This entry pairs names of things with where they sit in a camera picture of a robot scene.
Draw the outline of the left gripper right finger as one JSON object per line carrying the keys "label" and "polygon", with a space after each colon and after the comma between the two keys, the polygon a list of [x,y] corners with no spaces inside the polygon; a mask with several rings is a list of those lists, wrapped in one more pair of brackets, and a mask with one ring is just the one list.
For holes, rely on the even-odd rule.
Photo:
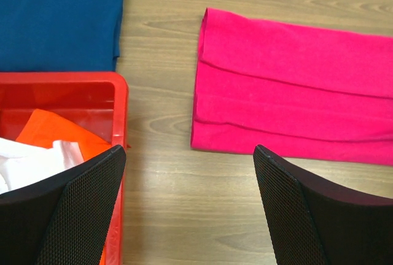
{"label": "left gripper right finger", "polygon": [[278,264],[392,264],[392,199],[302,169],[262,145],[255,173]]}

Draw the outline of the magenta t shirt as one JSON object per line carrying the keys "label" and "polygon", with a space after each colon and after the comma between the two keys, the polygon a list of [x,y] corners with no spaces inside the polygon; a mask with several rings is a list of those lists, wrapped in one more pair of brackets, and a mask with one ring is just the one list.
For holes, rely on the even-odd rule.
{"label": "magenta t shirt", "polygon": [[192,148],[392,164],[392,38],[251,19],[201,22]]}

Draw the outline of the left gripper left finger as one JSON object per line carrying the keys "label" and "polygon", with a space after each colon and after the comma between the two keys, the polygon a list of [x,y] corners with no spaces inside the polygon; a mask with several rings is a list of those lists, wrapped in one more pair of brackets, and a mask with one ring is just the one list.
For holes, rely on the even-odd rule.
{"label": "left gripper left finger", "polygon": [[99,264],[125,170],[116,145],[1,195],[1,264]]}

